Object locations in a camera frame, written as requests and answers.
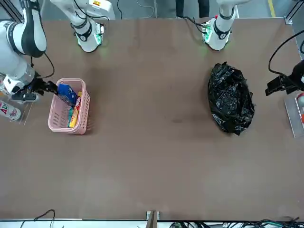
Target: table surface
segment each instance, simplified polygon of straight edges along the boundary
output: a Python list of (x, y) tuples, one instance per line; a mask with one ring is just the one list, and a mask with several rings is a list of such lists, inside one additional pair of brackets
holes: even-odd
[[(68, 22), (44, 22), (57, 81), (82, 78), (91, 96), (86, 135), (53, 133), (52, 95), (33, 105), (25, 126), (1, 118), (0, 218), (260, 220), (304, 219), (304, 160), (284, 92), (265, 96), (267, 64), (292, 35), (283, 19), (237, 19), (220, 52), (181, 19), (111, 21), (104, 46), (85, 53)], [(210, 114), (207, 82), (216, 63), (240, 69), (256, 113), (240, 136)], [(300, 61), (295, 41), (273, 68)], [(51, 72), (45, 57), (35, 69)]]

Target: green led light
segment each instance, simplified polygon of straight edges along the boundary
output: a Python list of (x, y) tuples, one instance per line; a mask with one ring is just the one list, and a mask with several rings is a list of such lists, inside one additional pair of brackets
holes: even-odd
[(97, 44), (101, 44), (101, 35), (95, 35)]

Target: plastic basket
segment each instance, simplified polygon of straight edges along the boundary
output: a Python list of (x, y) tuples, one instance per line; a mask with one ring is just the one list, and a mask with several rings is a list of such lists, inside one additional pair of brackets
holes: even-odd
[(60, 83), (70, 85), (75, 93), (82, 92), (77, 124), (73, 128), (67, 127), (68, 111), (71, 107), (58, 96), (54, 95), (48, 117), (48, 127), (53, 132), (84, 134), (86, 132), (86, 122), (90, 105), (90, 96), (86, 91), (86, 84), (79, 78), (62, 78), (57, 81), (57, 85)]

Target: blue snack package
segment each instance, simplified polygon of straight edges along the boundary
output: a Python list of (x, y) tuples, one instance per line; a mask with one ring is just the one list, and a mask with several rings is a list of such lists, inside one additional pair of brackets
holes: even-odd
[(71, 107), (74, 107), (77, 101), (77, 94), (74, 90), (66, 84), (58, 85), (58, 96), (61, 100), (63, 100), (66, 104)]

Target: garbage bag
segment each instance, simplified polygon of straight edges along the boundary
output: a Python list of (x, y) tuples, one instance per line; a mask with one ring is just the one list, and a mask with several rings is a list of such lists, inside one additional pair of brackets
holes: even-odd
[(252, 93), (242, 72), (227, 63), (217, 63), (208, 83), (212, 116), (221, 130), (240, 135), (251, 124), (255, 113)]

